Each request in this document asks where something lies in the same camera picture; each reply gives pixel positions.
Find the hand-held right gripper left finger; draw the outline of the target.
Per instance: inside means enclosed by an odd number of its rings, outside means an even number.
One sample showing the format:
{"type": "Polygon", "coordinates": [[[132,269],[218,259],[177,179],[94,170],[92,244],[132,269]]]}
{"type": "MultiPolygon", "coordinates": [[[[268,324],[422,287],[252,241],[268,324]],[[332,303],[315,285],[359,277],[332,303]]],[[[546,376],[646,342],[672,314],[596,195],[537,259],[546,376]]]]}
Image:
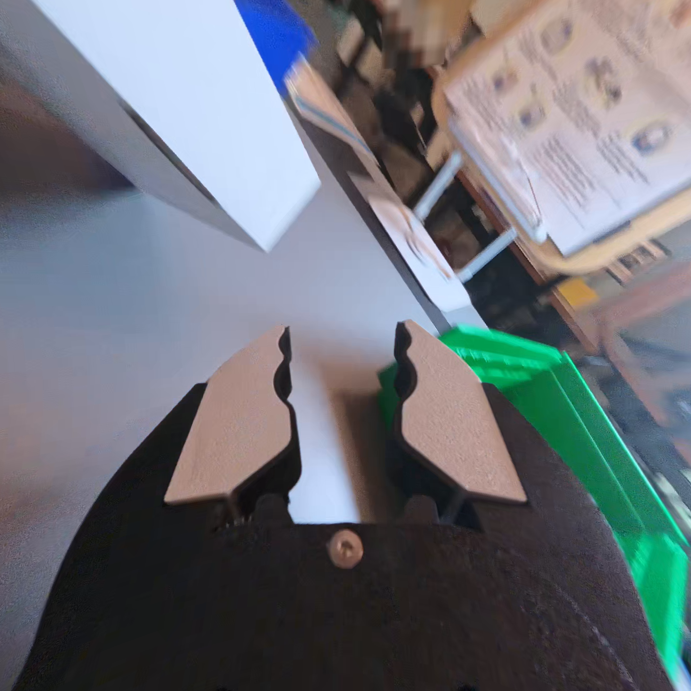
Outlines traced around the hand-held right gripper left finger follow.
{"type": "Polygon", "coordinates": [[[263,496],[285,504],[301,476],[290,329],[235,352],[206,383],[164,495],[167,506],[221,502],[243,522],[263,496]]]}

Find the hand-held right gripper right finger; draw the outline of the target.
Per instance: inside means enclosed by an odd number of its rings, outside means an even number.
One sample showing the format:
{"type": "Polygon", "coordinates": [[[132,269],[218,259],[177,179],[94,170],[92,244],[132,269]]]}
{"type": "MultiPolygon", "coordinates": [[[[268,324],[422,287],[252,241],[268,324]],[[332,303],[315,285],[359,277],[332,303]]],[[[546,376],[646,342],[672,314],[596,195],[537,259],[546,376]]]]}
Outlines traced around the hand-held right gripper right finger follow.
{"type": "Polygon", "coordinates": [[[470,502],[524,506],[515,468],[480,378],[412,320],[394,337],[393,484],[456,522],[470,502]]]}

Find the white cardboard box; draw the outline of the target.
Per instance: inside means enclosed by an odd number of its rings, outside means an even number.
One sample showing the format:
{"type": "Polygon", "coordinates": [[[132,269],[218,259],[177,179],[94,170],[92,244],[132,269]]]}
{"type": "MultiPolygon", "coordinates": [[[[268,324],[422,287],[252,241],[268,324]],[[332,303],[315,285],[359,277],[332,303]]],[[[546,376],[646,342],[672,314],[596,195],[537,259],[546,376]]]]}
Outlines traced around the white cardboard box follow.
{"type": "Polygon", "coordinates": [[[268,253],[321,186],[232,1],[2,1],[1,190],[117,178],[268,253]]]}

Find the green plastic bin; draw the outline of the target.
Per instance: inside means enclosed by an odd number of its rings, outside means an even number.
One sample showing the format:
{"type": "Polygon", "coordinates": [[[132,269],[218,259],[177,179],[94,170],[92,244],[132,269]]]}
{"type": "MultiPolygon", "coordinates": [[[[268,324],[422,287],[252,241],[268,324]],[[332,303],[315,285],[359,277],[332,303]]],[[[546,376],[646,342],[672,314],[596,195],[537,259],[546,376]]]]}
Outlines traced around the green plastic bin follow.
{"type": "MultiPolygon", "coordinates": [[[[527,492],[456,522],[363,530],[385,690],[673,690],[687,542],[570,358],[472,327],[440,338],[480,378],[527,492]]],[[[393,480],[393,363],[378,374],[393,480]]]]}

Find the white metal rod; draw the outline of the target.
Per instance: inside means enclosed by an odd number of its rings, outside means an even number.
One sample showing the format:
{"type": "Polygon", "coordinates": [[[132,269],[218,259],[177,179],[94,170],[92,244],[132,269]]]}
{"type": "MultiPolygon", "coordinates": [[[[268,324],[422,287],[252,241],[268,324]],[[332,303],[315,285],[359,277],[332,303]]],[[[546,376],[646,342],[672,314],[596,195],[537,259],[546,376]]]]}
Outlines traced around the white metal rod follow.
{"type": "Polygon", "coordinates": [[[412,212],[419,222],[424,223],[445,190],[453,182],[458,171],[462,168],[464,157],[458,150],[454,150],[446,159],[435,177],[425,189],[412,212]]]}
{"type": "Polygon", "coordinates": [[[477,254],[470,262],[456,272],[461,283],[470,281],[481,269],[510,246],[518,236],[515,228],[510,227],[499,234],[488,246],[477,254]]]}

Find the blue-edged flat pad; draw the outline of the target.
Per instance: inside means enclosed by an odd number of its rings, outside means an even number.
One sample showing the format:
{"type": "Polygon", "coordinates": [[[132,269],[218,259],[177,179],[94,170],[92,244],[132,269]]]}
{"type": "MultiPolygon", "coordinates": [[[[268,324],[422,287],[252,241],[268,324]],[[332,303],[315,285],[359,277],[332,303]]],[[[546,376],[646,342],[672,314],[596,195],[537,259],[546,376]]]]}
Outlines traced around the blue-edged flat pad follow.
{"type": "Polygon", "coordinates": [[[348,144],[361,160],[378,166],[374,153],[340,100],[304,56],[299,56],[287,73],[285,86],[302,118],[348,144]]]}

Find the blue plastic bin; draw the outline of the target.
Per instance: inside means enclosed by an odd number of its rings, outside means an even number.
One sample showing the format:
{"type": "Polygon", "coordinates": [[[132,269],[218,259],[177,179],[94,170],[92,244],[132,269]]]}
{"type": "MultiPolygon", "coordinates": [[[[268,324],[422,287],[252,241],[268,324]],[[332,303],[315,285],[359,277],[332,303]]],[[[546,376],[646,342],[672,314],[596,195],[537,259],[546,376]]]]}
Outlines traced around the blue plastic bin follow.
{"type": "Polygon", "coordinates": [[[276,89],[284,94],[294,63],[317,45],[308,23],[286,1],[235,1],[276,89]]]}

